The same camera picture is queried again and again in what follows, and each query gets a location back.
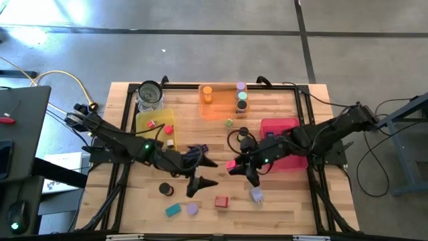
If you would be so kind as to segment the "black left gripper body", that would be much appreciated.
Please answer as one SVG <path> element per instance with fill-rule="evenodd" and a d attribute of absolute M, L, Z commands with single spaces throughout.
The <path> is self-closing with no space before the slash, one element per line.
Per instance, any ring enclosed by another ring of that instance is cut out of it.
<path fill-rule="evenodd" d="M 167 159 L 173 166 L 173 170 L 170 171 L 172 176 L 187 175 L 200 165 L 203 159 L 203 152 L 196 151 L 180 154 L 177 151 L 171 151 L 168 153 Z"/>

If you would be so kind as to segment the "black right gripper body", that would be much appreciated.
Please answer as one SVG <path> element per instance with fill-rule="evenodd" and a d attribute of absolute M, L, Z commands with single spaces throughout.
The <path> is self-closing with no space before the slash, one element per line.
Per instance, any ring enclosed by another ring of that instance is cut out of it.
<path fill-rule="evenodd" d="M 269 173 L 274 162 L 277 159 L 284 157 L 284 143 L 263 144 L 261 147 L 257 145 L 248 145 L 245 148 L 248 162 L 245 165 L 246 173 Z"/>

